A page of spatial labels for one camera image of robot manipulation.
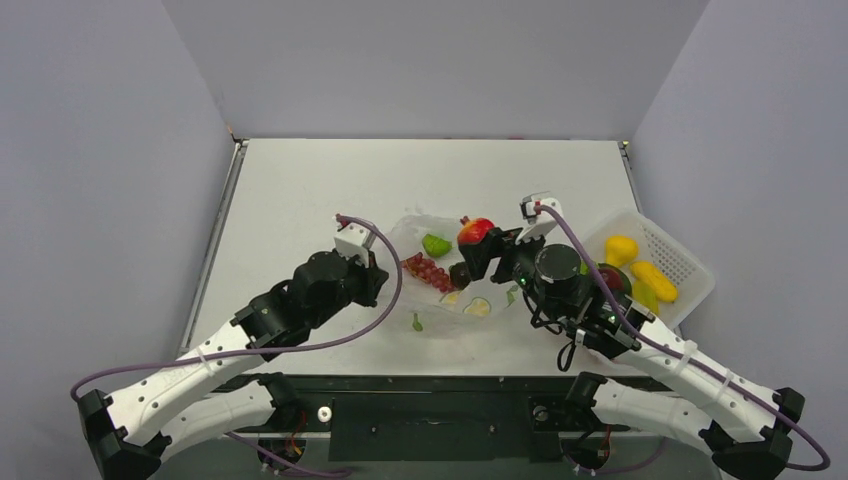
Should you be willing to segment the red fake fruit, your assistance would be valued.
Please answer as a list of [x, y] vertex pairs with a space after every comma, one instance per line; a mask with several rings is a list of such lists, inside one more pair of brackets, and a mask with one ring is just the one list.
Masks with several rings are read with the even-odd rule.
[[479, 244], [487, 233], [495, 227], [491, 220], [484, 217], [470, 218], [465, 216], [460, 219], [460, 223], [462, 228], [456, 237], [458, 245]]

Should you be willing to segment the dark red fake plum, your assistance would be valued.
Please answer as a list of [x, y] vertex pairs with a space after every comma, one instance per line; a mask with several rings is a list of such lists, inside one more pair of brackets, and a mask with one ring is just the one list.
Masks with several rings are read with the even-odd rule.
[[632, 294], [631, 281], [619, 268], [607, 263], [600, 263], [597, 268], [605, 284], [612, 292]]

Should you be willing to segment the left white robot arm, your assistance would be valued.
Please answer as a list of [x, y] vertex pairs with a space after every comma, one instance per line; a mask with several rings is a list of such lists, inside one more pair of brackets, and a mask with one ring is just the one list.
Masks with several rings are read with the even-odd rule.
[[147, 378], [105, 393], [92, 390], [77, 407], [84, 437], [105, 479], [147, 479], [184, 448], [225, 432], [291, 427], [296, 393], [281, 374], [261, 374], [225, 394], [215, 389], [296, 347], [351, 304], [374, 307], [389, 274], [322, 251], [292, 278], [254, 297], [206, 341]]

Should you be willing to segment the green fake apple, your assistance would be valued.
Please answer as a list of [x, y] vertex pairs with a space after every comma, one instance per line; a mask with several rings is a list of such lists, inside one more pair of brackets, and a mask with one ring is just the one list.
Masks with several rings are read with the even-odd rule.
[[426, 234], [421, 240], [421, 245], [424, 252], [434, 259], [446, 256], [453, 249], [450, 241], [434, 234]]

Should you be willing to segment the clear plastic bag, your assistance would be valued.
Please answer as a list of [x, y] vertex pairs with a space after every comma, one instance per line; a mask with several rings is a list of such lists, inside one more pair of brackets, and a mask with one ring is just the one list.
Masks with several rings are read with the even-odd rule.
[[388, 234], [402, 260], [403, 290], [393, 321], [429, 338], [481, 329], [521, 299], [513, 283], [472, 281], [458, 248], [462, 221], [425, 214], [402, 217]]

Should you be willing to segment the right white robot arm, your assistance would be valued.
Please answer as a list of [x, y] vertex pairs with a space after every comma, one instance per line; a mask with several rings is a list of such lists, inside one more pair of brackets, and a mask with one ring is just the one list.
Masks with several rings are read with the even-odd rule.
[[804, 397], [735, 375], [681, 339], [632, 296], [609, 287], [580, 246], [550, 244], [530, 229], [484, 219], [465, 225], [458, 249], [472, 280], [513, 283], [534, 319], [558, 324], [574, 347], [662, 383], [655, 395], [580, 373], [564, 400], [578, 427], [624, 425], [687, 444], [737, 479], [773, 479], [790, 468]]

